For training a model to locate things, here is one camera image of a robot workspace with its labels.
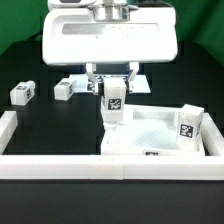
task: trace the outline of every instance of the white tray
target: white tray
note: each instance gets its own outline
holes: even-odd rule
[[[106,131],[102,155],[205,156],[200,138],[197,150],[176,148],[176,112],[179,109],[125,105],[116,130]]]

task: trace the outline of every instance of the white rectangular frame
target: white rectangular frame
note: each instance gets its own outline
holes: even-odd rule
[[[202,138],[212,156],[3,155],[0,179],[224,180],[224,139],[208,114]]]

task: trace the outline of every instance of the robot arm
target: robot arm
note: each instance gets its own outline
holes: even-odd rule
[[[49,0],[48,4],[54,10],[44,24],[43,59],[49,65],[86,64],[93,92],[102,95],[105,123],[122,120],[125,95],[133,91],[139,63],[176,57],[173,7],[138,8],[126,0]],[[126,80],[116,77],[98,83],[94,74],[98,63],[129,63],[130,73]]]

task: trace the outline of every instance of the green backdrop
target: green backdrop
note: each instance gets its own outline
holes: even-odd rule
[[[224,65],[224,0],[166,0],[178,13],[180,41],[204,46]],[[6,0],[0,7],[0,54],[43,27],[47,0]]]

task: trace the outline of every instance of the white box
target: white box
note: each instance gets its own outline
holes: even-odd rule
[[[20,82],[11,92],[12,105],[25,106],[35,95],[35,83],[33,81]]]
[[[62,79],[55,87],[54,87],[54,96],[56,100],[64,100],[67,101],[72,94],[74,93],[73,89],[76,81],[73,79]]]
[[[204,156],[199,136],[195,150],[176,147],[177,127],[174,125],[178,109],[125,105],[124,120],[116,130],[105,132],[102,155]]]

